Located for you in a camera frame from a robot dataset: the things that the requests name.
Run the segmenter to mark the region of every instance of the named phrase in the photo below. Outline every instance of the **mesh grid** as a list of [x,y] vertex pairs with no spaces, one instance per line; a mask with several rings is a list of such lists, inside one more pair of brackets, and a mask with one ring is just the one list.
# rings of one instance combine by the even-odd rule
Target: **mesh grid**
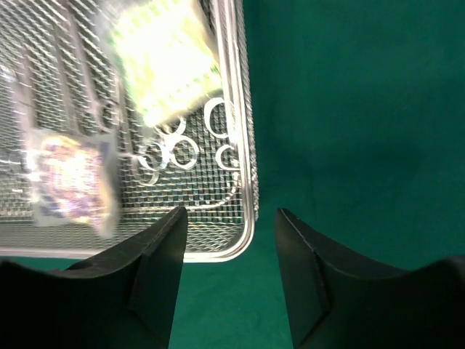
[[[202,6],[214,29],[209,1],[202,1]],[[115,76],[92,30],[98,3],[95,0],[72,0],[70,8],[76,19],[94,90],[99,98],[115,99]],[[0,3],[0,64],[17,69],[22,65],[21,45],[27,45],[38,126],[58,132],[73,131],[73,125],[66,117],[68,105],[57,67],[59,50],[73,110],[79,116],[79,132],[94,135],[99,132],[99,127],[86,112],[91,101],[70,35],[70,25],[63,17],[59,1],[4,0]],[[5,79],[0,79],[0,162],[2,156],[9,156],[4,154],[20,149],[13,104],[7,91]],[[128,146],[136,149],[142,140],[130,100],[126,100],[125,114],[126,128],[119,129],[118,135],[120,151],[127,151]],[[116,111],[109,109],[104,113],[103,122],[110,125],[115,118]],[[100,239],[82,225],[35,228],[28,202],[28,181],[0,169],[0,250],[108,248],[146,228],[175,206],[186,206],[189,212],[188,252],[220,252],[232,246],[243,234],[245,219],[253,217],[244,217],[239,172],[223,170],[215,160],[218,149],[228,144],[228,140],[219,139],[207,130],[200,110],[186,120],[184,135],[200,150],[192,169],[181,169],[170,162],[155,185],[144,186],[136,181],[129,160],[120,160],[121,222],[116,237],[110,241]],[[224,106],[219,105],[213,110],[211,128],[217,134],[227,132]],[[156,148],[149,151],[155,159],[160,156]],[[192,147],[184,143],[178,143],[174,148],[180,164],[187,163],[192,152]],[[236,162],[235,154],[224,152],[222,160],[230,167]],[[149,175],[146,170],[138,172],[142,177]]]

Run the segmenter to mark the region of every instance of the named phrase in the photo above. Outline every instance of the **metal mesh tray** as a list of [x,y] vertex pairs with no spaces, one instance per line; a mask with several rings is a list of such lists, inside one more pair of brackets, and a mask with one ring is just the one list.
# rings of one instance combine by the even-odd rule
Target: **metal mesh tray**
[[[99,48],[93,18],[98,0],[70,0],[89,75],[99,98],[118,94],[108,59]],[[198,146],[193,167],[183,166],[195,154],[190,144],[178,143],[173,150],[178,164],[170,161],[152,185],[140,182],[153,176],[136,169],[125,158],[119,161],[121,222],[115,238],[101,239],[83,225],[37,228],[33,224],[30,184],[12,175],[21,140],[11,101],[8,75],[0,79],[0,254],[38,257],[88,257],[141,231],[176,206],[189,212],[189,234],[185,260],[208,262],[228,260],[241,253],[253,235],[258,212],[256,164],[248,89],[248,66],[240,1],[204,0],[202,7],[214,30],[220,50],[225,103],[210,102],[211,112],[202,108],[171,125]],[[51,29],[60,28],[60,37]],[[18,45],[28,38],[35,117],[39,127],[66,132],[66,96],[60,80],[57,50],[62,57],[67,91],[82,132],[93,135],[99,125],[86,112],[86,91],[76,55],[70,23],[63,7],[52,0],[3,0],[0,3],[0,65],[16,71],[23,65],[24,52]],[[124,126],[118,129],[119,151],[140,144],[140,127],[126,101]],[[113,109],[103,114],[111,124]],[[153,156],[160,156],[153,150]]]

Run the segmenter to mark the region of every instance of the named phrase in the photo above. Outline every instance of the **wire mesh basket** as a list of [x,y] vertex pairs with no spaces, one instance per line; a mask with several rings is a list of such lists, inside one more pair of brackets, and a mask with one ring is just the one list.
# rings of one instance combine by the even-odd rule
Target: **wire mesh basket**
[[[72,108],[79,115],[74,127],[83,135],[98,134],[119,120],[118,153],[132,154],[140,148],[134,107],[94,31],[99,1],[103,0],[70,0],[66,7],[60,0],[0,3],[0,254],[89,257],[138,233],[170,209],[185,206],[189,212],[185,260],[233,258],[248,246],[258,214],[241,1],[201,2],[218,41],[223,94],[168,125],[167,137],[171,133],[183,137],[173,144],[172,154],[165,156],[156,146],[146,154],[162,163],[163,171],[140,169],[131,157],[119,158],[121,219],[115,236],[102,239],[84,225],[34,225],[31,184],[17,173],[23,146],[10,93],[15,74],[27,75],[25,69],[30,73],[28,87],[38,127],[67,132]],[[18,44],[25,40],[26,52]],[[119,100],[123,107],[105,108],[98,120],[89,112],[95,100]]]

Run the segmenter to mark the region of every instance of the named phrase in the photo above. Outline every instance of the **plastic packet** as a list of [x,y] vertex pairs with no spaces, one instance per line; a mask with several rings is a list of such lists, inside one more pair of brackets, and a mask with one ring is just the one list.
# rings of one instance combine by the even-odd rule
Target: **plastic packet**
[[217,43],[198,0],[109,0],[97,30],[144,136],[222,89]]
[[110,177],[117,164],[114,135],[71,137],[30,128],[25,144],[36,225],[81,223],[103,238],[112,237],[118,223]]

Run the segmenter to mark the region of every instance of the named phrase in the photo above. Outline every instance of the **green fabric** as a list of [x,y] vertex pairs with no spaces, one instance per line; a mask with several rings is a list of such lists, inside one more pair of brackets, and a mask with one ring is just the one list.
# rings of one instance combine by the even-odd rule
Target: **green fabric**
[[171,348],[290,349],[273,217],[404,268],[465,253],[465,1],[245,0],[250,248],[186,265]]

